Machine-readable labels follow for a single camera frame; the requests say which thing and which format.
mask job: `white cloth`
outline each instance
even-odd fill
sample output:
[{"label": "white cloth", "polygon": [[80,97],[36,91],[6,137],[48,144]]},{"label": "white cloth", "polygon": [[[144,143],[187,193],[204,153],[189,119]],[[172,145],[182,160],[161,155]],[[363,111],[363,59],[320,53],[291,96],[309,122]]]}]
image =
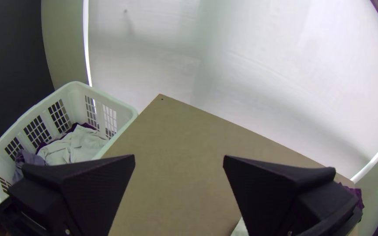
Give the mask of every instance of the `white cloth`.
[{"label": "white cloth", "polygon": [[231,233],[231,236],[249,236],[243,217],[238,221],[238,224],[236,225],[236,228],[234,228],[233,233]]},{"label": "white cloth", "polygon": [[51,166],[89,161],[107,142],[106,137],[97,130],[77,125],[61,140],[42,147],[37,155]]}]

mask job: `purple fabric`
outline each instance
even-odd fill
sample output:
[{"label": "purple fabric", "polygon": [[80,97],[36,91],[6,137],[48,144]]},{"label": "purple fabric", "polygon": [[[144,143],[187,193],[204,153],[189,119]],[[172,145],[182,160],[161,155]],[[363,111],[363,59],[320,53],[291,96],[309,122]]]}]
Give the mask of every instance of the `purple fabric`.
[{"label": "purple fabric", "polygon": [[[91,125],[89,125],[89,124],[87,124],[87,123],[84,123],[84,124],[73,123],[72,126],[71,126],[71,128],[68,129],[65,133],[63,133],[64,135],[63,135],[60,139],[55,139],[54,141],[56,141],[56,140],[61,140],[61,139],[63,139],[63,138],[65,137],[65,135],[67,135],[68,133],[74,132],[74,130],[75,130],[75,128],[77,127],[77,125],[81,125],[81,126],[84,127],[84,128],[90,128],[90,129],[92,129],[92,130],[96,130],[96,128],[94,128],[93,126],[91,126]],[[49,143],[41,142],[41,143],[39,144],[39,146],[37,147],[37,149],[36,149],[36,153],[35,153],[35,154],[38,154],[39,151],[40,151],[40,149],[42,149],[42,147],[44,147],[44,146],[47,146],[48,144],[49,144]]]},{"label": "purple fabric", "polygon": [[23,171],[21,168],[25,163],[37,166],[45,166],[45,160],[38,155],[29,153],[26,150],[19,150],[14,159],[15,162],[15,171],[13,176],[13,183],[18,182],[23,178]]},{"label": "purple fabric", "polygon": [[357,207],[360,209],[360,210],[363,210],[364,208],[364,204],[363,204],[363,198],[361,196],[361,189],[360,188],[350,188],[348,186],[344,186],[342,185],[342,183],[339,183],[341,186],[343,186],[344,188],[346,188],[349,192],[351,192],[352,194],[354,194],[357,198],[358,198],[358,203],[357,203]]}]

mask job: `laundry basket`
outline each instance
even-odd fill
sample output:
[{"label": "laundry basket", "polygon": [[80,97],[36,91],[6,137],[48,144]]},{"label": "laundry basket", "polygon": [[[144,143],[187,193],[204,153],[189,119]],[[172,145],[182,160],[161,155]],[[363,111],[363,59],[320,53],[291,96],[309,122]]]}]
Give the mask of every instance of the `laundry basket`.
[{"label": "laundry basket", "polygon": [[137,115],[133,107],[86,84],[62,86],[25,112],[0,137],[0,203],[8,197],[18,150],[35,153],[41,142],[59,137],[73,123],[88,123],[110,139],[93,158],[100,159]]}]

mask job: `clothing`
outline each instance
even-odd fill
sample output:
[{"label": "clothing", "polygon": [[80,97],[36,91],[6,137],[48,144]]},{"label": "clothing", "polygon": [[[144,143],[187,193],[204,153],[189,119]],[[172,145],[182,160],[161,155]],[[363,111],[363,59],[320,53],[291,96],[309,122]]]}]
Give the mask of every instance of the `clothing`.
[{"label": "clothing", "polygon": [[42,147],[38,155],[48,165],[89,161],[107,142],[106,136],[97,130],[77,125],[62,139]]},{"label": "clothing", "polygon": [[[65,133],[62,133],[62,134],[60,135],[60,138],[58,137],[58,138],[52,140],[52,142],[53,142],[53,141],[56,141],[56,140],[63,139],[63,138],[65,137],[65,135],[67,135],[67,134],[73,132],[73,131],[75,130],[75,128],[76,128],[77,125],[81,125],[81,124],[73,123],[70,129],[68,129]],[[93,126],[89,125],[88,123],[83,123],[81,126],[83,126],[83,127],[85,127],[85,128],[90,128],[90,129],[96,130],[96,128],[94,128]],[[42,147],[47,146],[47,145],[48,145],[47,143],[45,143],[45,142],[41,142],[41,143],[39,144],[39,146],[37,147],[37,149],[36,149],[36,155],[39,153],[39,151],[40,151],[40,149],[42,149]]]},{"label": "clothing", "polygon": [[339,183],[339,185],[343,186],[345,189],[347,189],[350,193],[354,194],[358,198],[357,207],[360,210],[364,209],[364,203],[363,198],[361,196],[361,189],[360,188],[350,188],[348,186],[342,185],[342,183]]},{"label": "clothing", "polygon": [[23,167],[24,163],[31,164],[31,165],[38,165],[44,166],[46,165],[45,160],[38,155],[29,153],[26,150],[19,150],[17,155],[14,159],[15,162],[15,171],[13,176],[13,183],[18,182],[23,178],[23,171],[21,168]]}]

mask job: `basket grid holes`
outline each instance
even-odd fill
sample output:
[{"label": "basket grid holes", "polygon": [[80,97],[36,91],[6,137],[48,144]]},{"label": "basket grid holes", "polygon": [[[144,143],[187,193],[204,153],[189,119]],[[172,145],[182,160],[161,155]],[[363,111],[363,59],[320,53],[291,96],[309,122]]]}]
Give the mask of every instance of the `basket grid holes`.
[{"label": "basket grid holes", "polygon": [[116,111],[108,106],[103,105],[103,113],[105,117],[106,135],[111,139],[118,131],[116,122]]},{"label": "basket grid holes", "polygon": [[50,106],[48,111],[60,134],[71,128],[72,123],[63,105],[62,99],[59,99],[59,101]]},{"label": "basket grid holes", "polygon": [[0,176],[0,183],[1,183],[1,187],[2,187],[2,190],[4,191],[4,193],[8,194],[8,188],[11,187],[11,183],[6,181],[1,176]]},{"label": "basket grid holes", "polygon": [[93,98],[85,95],[85,108],[87,110],[88,124],[100,131],[100,125],[97,123],[97,112],[95,104],[96,103]]},{"label": "basket grid holes", "polygon": [[15,156],[17,155],[17,152],[24,148],[18,141],[18,139],[14,138],[4,149],[7,152],[7,154],[11,157],[11,159],[14,160]]},{"label": "basket grid holes", "polygon": [[38,148],[42,142],[48,142],[52,139],[40,115],[31,121],[23,130],[35,148]]}]

